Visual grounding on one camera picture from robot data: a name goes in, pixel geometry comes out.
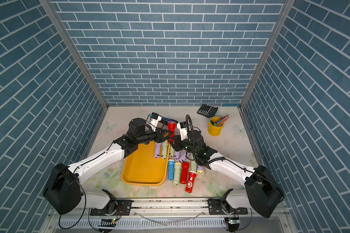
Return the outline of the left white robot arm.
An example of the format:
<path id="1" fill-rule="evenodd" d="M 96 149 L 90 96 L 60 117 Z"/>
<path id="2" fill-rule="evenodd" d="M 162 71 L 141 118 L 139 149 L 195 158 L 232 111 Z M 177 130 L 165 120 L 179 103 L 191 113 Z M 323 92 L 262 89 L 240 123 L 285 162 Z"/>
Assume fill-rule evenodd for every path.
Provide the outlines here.
<path id="1" fill-rule="evenodd" d="M 56 165 L 46 182 L 43 196 L 60 215 L 76 208 L 95 208 L 105 215 L 114 214 L 117 203 L 113 194 L 105 189 L 86 191 L 82 184 L 107 166 L 131 155 L 140 144 L 162 143 L 174 135 L 174 126 L 163 129 L 157 127 L 157 123 L 158 120 L 147 122 L 135 118 L 129 122 L 127 133 L 102 151 L 70 165 Z"/>

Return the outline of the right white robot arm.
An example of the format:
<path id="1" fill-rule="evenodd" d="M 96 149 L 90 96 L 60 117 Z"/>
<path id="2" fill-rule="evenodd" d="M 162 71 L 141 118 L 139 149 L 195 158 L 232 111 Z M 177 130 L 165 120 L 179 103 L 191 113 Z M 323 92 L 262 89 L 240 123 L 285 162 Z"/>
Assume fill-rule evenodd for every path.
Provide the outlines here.
<path id="1" fill-rule="evenodd" d="M 190 132 L 185 139 L 181 136 L 170 137 L 169 142 L 176 151 L 185 150 L 191 153 L 198 165 L 220 172 L 244 185 L 249 205 L 259 215 L 271 217 L 275 208 L 283 201 L 284 192 L 268 168 L 262 165 L 256 168 L 246 166 L 223 156 L 207 146 L 198 131 Z"/>

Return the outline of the dark red flashlight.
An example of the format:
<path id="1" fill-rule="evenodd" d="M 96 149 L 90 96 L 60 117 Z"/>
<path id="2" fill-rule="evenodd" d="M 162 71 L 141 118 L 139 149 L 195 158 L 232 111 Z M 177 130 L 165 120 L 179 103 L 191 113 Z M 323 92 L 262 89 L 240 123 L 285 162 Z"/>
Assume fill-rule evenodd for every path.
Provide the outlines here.
<path id="1" fill-rule="evenodd" d="M 177 123 L 175 121 L 168 122 L 168 130 L 170 131 L 169 139 L 168 141 L 173 143 L 174 142 L 174 136 L 175 136 L 175 128 L 177 126 Z"/>

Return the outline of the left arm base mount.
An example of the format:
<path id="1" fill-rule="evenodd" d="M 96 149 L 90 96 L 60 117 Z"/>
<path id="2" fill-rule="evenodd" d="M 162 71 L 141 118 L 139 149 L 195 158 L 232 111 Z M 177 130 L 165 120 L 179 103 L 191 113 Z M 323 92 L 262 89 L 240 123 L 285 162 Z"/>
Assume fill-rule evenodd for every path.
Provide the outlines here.
<path id="1" fill-rule="evenodd" d="M 132 200 L 129 199 L 117 199 L 111 192 L 106 189 L 102 189 L 99 194 L 105 194 L 108 196 L 108 202 L 103 208 L 91 208 L 89 214 L 91 216 L 128 216 L 131 211 L 133 204 Z"/>

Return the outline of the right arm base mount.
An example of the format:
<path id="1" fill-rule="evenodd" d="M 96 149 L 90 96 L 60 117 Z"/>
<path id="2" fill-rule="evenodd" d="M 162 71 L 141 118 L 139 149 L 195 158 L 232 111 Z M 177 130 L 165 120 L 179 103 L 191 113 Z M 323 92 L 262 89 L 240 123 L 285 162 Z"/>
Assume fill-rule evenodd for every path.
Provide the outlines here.
<path id="1" fill-rule="evenodd" d="M 233 191 L 232 188 L 228 189 L 226 193 L 219 198 L 213 199 L 209 198 L 207 200 L 208 208 L 209 208 L 209 214 L 210 215 L 232 215 L 232 214 L 242 214 L 247 215 L 248 209 L 239 207 L 239 208 L 232 208 L 228 202 L 227 202 L 227 195 Z"/>

